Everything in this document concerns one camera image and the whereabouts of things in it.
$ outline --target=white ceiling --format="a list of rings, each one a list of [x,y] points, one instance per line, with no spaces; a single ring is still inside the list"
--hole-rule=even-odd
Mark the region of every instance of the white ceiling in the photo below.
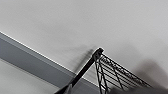
[[[0,31],[71,71],[102,47],[129,70],[153,60],[168,73],[167,0],[0,0]]]

